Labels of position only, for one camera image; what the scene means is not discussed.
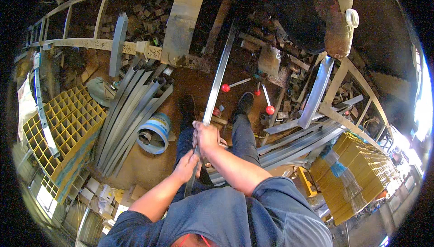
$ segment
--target plastic bottle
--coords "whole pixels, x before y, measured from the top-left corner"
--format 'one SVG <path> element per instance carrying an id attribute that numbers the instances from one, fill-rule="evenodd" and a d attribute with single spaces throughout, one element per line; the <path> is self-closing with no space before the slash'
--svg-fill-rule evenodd
<path id="1" fill-rule="evenodd" d="M 359 15 L 354 9 L 346 12 L 329 11 L 324 37 L 329 56 L 343 59 L 350 54 L 354 29 L 359 26 Z"/>

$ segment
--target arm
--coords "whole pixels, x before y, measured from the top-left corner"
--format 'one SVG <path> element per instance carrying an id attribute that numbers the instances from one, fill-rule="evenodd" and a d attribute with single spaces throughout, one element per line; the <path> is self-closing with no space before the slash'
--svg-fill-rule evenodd
<path id="1" fill-rule="evenodd" d="M 152 222 L 160 220 L 178 189 L 190 179 L 198 160 L 199 157 L 190 150 L 180 159 L 170 176 L 135 201 L 128 210 L 140 212 Z"/>
<path id="2" fill-rule="evenodd" d="M 235 189 L 251 196 L 260 182 L 271 177 L 263 168 L 221 148 L 217 142 L 218 130 L 214 126 L 205 126 L 198 121 L 194 121 L 193 126 L 193 147 L 198 145 L 200 153 Z"/>

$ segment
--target black shoe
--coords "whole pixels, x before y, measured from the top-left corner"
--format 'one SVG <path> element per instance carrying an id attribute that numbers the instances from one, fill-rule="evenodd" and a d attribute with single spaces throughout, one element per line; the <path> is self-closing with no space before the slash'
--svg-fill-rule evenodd
<path id="1" fill-rule="evenodd" d="M 191 94 L 187 94 L 183 98 L 179 99 L 178 107 L 182 115 L 180 131 L 193 127 L 192 122 L 196 120 L 196 115 L 194 113 L 196 109 L 196 103 L 194 102 L 193 96 Z"/>
<path id="2" fill-rule="evenodd" d="M 232 112 L 229 122 L 234 124 L 238 115 L 244 114 L 249 115 L 252 111 L 253 106 L 253 94 L 251 92 L 245 92 L 240 100 L 238 100 L 238 105 L 236 105 L 235 110 Z"/>

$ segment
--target shirt sleeve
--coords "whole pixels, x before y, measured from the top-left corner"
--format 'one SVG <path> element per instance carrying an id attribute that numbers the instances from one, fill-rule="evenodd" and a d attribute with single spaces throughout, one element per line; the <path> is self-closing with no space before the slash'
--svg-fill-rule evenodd
<path id="1" fill-rule="evenodd" d="M 333 246 L 330 231 L 289 178 L 265 179 L 252 197 L 265 207 L 282 231 L 277 246 Z"/>
<path id="2" fill-rule="evenodd" d="M 98 246 L 151 246 L 154 240 L 155 244 L 157 242 L 161 228 L 159 222 L 153 223 L 139 212 L 122 212 Z"/>

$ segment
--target person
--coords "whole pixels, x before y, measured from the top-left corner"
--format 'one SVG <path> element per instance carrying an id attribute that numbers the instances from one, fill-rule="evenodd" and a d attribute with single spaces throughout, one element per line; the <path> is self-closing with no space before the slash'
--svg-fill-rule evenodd
<path id="1" fill-rule="evenodd" d="M 120 214 L 99 246 L 332 246 L 330 231 L 292 180 L 261 168 L 247 117 L 252 104 L 253 94 L 243 94 L 231 115 L 231 153 L 218 144 L 217 128 L 194 121 L 193 97 L 183 98 L 172 174 Z M 230 186 L 214 186 L 202 165 L 184 198 L 199 161 L 195 146 Z"/>

